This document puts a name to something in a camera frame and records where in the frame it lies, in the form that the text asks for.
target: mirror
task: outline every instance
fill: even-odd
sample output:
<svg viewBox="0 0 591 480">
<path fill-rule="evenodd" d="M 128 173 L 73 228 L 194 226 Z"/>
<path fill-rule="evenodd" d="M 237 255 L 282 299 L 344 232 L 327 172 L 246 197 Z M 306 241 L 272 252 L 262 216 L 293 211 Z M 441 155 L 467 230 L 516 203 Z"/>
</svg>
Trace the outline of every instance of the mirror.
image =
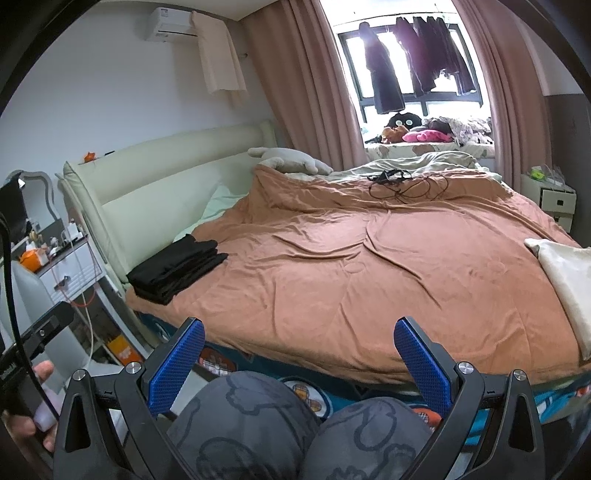
<svg viewBox="0 0 591 480">
<path fill-rule="evenodd" d="M 55 205 L 53 183 L 43 171 L 14 170 L 8 179 L 19 175 L 22 197 L 33 230 L 44 237 L 59 237 L 64 229 Z"/>
</svg>

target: white towel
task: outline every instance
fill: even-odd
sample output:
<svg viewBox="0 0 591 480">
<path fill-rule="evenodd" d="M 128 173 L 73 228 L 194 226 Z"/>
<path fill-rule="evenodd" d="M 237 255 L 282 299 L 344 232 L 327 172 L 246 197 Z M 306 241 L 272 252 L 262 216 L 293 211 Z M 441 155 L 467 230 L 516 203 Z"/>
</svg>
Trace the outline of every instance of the white towel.
<svg viewBox="0 0 591 480">
<path fill-rule="evenodd" d="M 554 287 L 583 360 L 591 358 L 591 248 L 575 248 L 550 240 L 527 238 L 529 248 Z"/>
<path fill-rule="evenodd" d="M 227 90 L 234 105 L 248 98 L 240 61 L 226 24 L 208 15 L 191 13 L 209 93 Z"/>
</svg>

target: window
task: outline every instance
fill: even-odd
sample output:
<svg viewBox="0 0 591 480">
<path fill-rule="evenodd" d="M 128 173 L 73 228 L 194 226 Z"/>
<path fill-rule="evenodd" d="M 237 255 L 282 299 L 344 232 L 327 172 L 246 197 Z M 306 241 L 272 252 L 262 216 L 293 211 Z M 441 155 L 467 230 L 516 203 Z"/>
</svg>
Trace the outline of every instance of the window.
<svg viewBox="0 0 591 480">
<path fill-rule="evenodd" d="M 453 41 L 456 43 L 464 60 L 466 60 L 466 64 L 474 80 L 476 92 L 468 93 L 467 95 L 458 95 L 454 78 L 446 78 L 445 75 L 441 75 L 435 80 L 436 87 L 431 92 L 427 92 L 418 98 L 414 96 L 406 53 L 393 33 L 390 32 L 390 27 L 393 28 L 393 25 L 373 27 L 372 30 L 378 35 L 380 41 L 390 52 L 390 59 L 392 60 L 392 65 L 394 66 L 396 77 L 398 78 L 398 83 L 404 96 L 404 102 L 406 103 L 405 111 L 416 113 L 419 116 L 477 115 L 483 104 L 482 92 L 480 91 L 476 77 L 474 62 L 470 57 L 459 26 L 457 24 L 450 24 L 448 28 Z M 376 120 L 384 120 L 385 125 L 390 117 L 392 117 L 392 114 L 378 115 L 375 110 L 371 74 L 365 66 L 365 48 L 363 46 L 363 40 L 359 37 L 359 32 L 341 33 L 339 34 L 339 40 L 343 46 L 345 59 L 353 77 L 363 121 L 374 123 Z"/>
</svg>

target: black plush toy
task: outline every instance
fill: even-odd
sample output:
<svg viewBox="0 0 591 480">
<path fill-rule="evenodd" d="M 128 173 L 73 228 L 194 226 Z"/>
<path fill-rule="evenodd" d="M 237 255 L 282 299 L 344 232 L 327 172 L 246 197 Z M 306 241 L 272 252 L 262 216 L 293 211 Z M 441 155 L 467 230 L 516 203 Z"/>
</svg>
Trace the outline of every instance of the black plush toy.
<svg viewBox="0 0 591 480">
<path fill-rule="evenodd" d="M 406 113 L 397 113 L 394 115 L 388 125 L 386 127 L 396 128 L 400 126 L 405 126 L 409 130 L 414 127 L 420 127 L 423 124 L 423 120 L 418 115 L 414 113 L 406 112 Z"/>
</svg>

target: brown comforter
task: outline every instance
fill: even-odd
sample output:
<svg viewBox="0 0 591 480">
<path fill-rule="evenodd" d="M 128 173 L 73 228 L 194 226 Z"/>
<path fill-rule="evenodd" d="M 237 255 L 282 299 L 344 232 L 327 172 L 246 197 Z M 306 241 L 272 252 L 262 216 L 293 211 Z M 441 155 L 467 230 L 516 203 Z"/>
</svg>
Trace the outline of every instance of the brown comforter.
<svg viewBox="0 0 591 480">
<path fill-rule="evenodd" d="M 259 166 L 250 194 L 193 232 L 229 259 L 166 307 L 132 290 L 127 302 L 176 326 L 202 319 L 218 345 L 360 382 L 410 379 L 392 342 L 404 315 L 482 372 L 522 368 L 540 383 L 585 369 L 523 244 L 572 239 L 486 174 L 412 182 L 405 205 L 373 198 L 391 191 L 370 194 L 367 180 L 306 183 Z"/>
</svg>

